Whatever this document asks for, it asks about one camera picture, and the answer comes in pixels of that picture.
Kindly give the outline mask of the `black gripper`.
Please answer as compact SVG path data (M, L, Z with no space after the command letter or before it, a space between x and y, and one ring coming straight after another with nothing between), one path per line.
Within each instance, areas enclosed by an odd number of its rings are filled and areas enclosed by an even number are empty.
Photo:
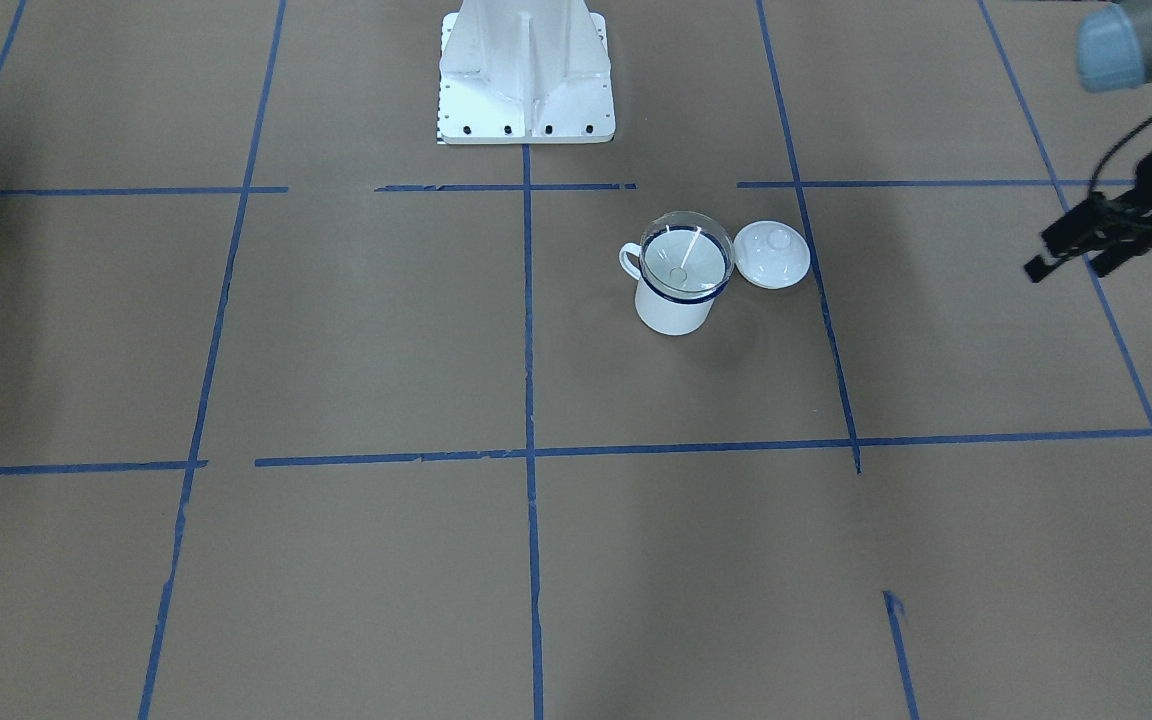
M1087 258L1089 268L1105 278L1152 252L1152 151L1135 167L1132 196L1138 222L1123 222L1106 196L1091 195L1048 225L1039 234L1043 251L1024 265L1029 281L1043 282L1061 265L1078 258Z

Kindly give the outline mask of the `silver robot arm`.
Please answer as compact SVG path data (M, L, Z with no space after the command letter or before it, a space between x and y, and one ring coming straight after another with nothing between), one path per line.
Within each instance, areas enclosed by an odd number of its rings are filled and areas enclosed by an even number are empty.
M1114 1L1087 15L1076 35L1076 71L1089 94L1152 83L1152 1ZM1064 263L1087 256L1098 278L1152 252L1152 150L1135 165L1134 184L1116 197L1101 191L1111 160L1152 126L1152 114L1097 161L1085 197L1041 233L1043 252L1024 265L1039 283Z

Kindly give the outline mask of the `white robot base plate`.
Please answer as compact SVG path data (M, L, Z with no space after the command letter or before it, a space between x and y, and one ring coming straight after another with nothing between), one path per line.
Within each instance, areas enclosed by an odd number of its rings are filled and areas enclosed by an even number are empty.
M616 136L607 23L585 1L463 1L439 38L439 143Z

